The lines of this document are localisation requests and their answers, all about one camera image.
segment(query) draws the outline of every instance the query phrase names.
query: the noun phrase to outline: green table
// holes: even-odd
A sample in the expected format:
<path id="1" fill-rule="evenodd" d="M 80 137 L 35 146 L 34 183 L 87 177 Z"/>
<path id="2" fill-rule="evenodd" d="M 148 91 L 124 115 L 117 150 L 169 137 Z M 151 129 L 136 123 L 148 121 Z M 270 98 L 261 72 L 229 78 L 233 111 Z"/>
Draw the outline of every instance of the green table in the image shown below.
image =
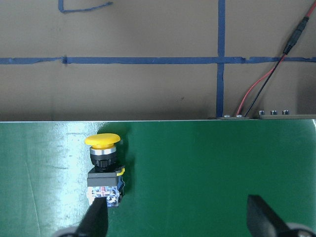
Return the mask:
<path id="1" fill-rule="evenodd" d="M 316 121 L 0 123 L 0 236 L 49 237 L 88 208 L 85 137 L 117 133 L 126 165 L 109 237 L 250 236 L 248 194 L 316 229 Z"/>

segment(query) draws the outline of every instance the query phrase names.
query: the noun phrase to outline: horizontal blue tape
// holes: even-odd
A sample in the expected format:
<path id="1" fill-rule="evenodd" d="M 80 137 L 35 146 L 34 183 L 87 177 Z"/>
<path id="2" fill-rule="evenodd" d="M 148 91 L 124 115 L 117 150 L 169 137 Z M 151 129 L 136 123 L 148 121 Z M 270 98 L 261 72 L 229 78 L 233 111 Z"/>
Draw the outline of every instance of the horizontal blue tape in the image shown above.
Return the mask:
<path id="1" fill-rule="evenodd" d="M 34 64 L 59 60 L 63 64 L 256 64 L 276 62 L 278 57 L 56 57 L 56 58 L 0 58 L 0 64 Z M 289 62 L 313 62 L 316 57 L 288 57 Z"/>
<path id="2" fill-rule="evenodd" d="M 74 9 L 74 10 L 65 10 L 64 9 L 64 0 L 58 0 L 58 10 L 62 13 L 70 13 L 70 12 L 83 12 L 83 11 L 93 11 L 105 6 L 109 6 L 113 4 L 113 2 L 109 1 L 106 2 L 105 4 L 102 4 L 100 6 L 95 6 L 95 7 L 91 7 L 91 8 L 85 8 L 85 9 Z"/>

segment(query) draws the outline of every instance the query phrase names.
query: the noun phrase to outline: blue tape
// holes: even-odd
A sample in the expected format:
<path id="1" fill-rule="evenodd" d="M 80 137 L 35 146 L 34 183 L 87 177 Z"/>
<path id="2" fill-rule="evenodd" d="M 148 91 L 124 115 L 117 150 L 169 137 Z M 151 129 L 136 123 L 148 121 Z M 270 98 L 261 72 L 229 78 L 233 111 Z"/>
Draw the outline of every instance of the blue tape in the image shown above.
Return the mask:
<path id="1" fill-rule="evenodd" d="M 218 0 L 218 41 L 219 59 L 225 57 L 225 0 Z M 224 111 L 224 63 L 217 64 L 216 81 L 216 117 L 222 117 Z"/>
<path id="2" fill-rule="evenodd" d="M 276 62 L 277 57 L 56 57 L 56 58 L 0 58 L 0 64 L 34 64 L 60 60 L 63 64 L 256 64 Z M 285 58 L 288 62 L 313 62 L 316 57 Z"/>
<path id="3" fill-rule="evenodd" d="M 95 6 L 95 7 L 91 7 L 91 8 L 86 8 L 86 9 L 74 9 L 74 10 L 65 10 L 64 9 L 64 0 L 58 0 L 58 10 L 62 13 L 70 13 L 70 12 L 82 12 L 82 11 L 93 11 L 105 6 L 109 6 L 112 5 L 113 2 L 109 1 L 105 4 L 102 4 L 100 6 Z"/>

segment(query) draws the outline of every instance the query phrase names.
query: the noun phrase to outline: yellow button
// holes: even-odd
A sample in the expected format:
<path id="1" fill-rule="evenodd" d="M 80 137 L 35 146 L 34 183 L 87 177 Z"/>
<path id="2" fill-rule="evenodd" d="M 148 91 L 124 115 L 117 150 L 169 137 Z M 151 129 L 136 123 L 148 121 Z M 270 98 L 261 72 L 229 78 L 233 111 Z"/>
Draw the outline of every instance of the yellow button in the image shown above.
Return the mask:
<path id="1" fill-rule="evenodd" d="M 115 142 L 119 141 L 120 137 L 117 134 L 101 133 L 87 137 L 84 142 L 95 149 L 109 149 L 114 146 Z"/>

